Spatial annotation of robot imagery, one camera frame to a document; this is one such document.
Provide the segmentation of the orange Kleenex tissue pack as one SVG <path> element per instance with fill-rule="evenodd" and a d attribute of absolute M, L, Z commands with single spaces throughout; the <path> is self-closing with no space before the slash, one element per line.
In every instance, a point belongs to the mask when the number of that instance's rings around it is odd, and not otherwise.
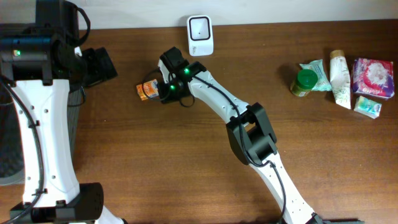
<path fill-rule="evenodd" d="M 156 79 L 150 80 L 143 84 L 138 84 L 136 86 L 137 94 L 142 101 L 149 99 L 157 99 L 159 97 L 158 91 L 158 81 Z"/>

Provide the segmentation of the green lid jar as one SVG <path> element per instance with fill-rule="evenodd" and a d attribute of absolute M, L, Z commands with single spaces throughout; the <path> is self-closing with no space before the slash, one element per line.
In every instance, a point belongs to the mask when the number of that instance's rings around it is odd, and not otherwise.
<path fill-rule="evenodd" d="M 290 91 L 298 97 L 307 96 L 317 84 L 318 76 L 310 69 L 302 69 L 298 72 L 290 86 Z"/>

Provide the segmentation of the teal snack pouch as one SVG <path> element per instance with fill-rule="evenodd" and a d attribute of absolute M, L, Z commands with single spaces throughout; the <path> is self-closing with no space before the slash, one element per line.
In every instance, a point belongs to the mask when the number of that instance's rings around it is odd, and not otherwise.
<path fill-rule="evenodd" d="M 323 60 L 314 60 L 307 64 L 300 63 L 302 69 L 309 69 L 317 74 L 318 81 L 312 88 L 313 91 L 332 91 L 331 84 L 323 68 Z"/>

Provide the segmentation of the white cream tube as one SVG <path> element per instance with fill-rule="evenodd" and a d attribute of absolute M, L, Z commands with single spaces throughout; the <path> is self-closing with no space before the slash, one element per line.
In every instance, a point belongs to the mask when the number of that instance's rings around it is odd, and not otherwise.
<path fill-rule="evenodd" d="M 351 88 L 348 64 L 342 50 L 330 53 L 330 83 L 337 105 L 351 109 Z"/>

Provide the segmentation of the teal Kleenex tissue pack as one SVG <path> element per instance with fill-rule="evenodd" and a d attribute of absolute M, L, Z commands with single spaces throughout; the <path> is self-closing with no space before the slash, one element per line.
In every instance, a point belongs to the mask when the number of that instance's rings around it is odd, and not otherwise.
<path fill-rule="evenodd" d="M 360 96 L 356 100 L 354 111 L 366 115 L 372 119 L 376 119 L 380 116 L 381 108 L 381 103 Z"/>

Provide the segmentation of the red purple package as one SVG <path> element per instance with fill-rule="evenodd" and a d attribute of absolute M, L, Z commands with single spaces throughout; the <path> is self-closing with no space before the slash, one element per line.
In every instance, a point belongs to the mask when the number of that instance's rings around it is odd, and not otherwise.
<path fill-rule="evenodd" d="M 394 62 L 357 58 L 351 72 L 354 94 L 389 99 L 395 95 Z"/>

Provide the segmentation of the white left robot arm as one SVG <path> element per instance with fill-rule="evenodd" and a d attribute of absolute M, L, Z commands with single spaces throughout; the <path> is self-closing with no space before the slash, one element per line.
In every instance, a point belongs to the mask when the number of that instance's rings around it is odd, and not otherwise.
<path fill-rule="evenodd" d="M 68 96 L 117 76 L 104 48 L 80 50 L 85 11 L 69 1 L 37 1 L 35 24 L 1 37 L 1 85 L 16 106 L 25 187 L 10 223 L 122 223 L 104 206 L 98 182 L 76 178 Z"/>

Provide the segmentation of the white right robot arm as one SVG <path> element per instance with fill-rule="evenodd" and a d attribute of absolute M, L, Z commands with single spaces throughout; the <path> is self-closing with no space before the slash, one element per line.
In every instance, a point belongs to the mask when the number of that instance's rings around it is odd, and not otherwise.
<path fill-rule="evenodd" d="M 158 71 L 164 79 L 159 84 L 161 102 L 191 96 L 202 100 L 225 122 L 234 155 L 259 174 L 275 198 L 281 211 L 279 223 L 328 223 L 303 199 L 289 177 L 276 146 L 275 132 L 259 103 L 250 105 L 236 98 L 205 66 L 190 63 L 176 47 L 160 56 Z"/>

